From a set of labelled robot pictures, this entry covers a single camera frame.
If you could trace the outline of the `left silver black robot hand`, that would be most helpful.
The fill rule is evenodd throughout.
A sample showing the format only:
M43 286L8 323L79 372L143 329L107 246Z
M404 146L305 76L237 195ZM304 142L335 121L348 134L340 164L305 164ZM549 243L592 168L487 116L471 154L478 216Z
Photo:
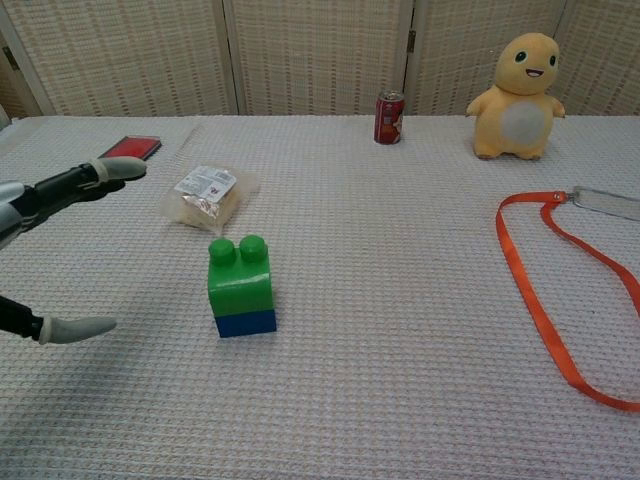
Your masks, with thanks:
M63 209L97 201L146 175L146 163L131 156L98 158L49 177L33 186L16 181L1 184L1 246L44 223ZM85 317L63 320L37 316L6 297L1 298L1 329L41 345L69 344L113 330L117 320Z

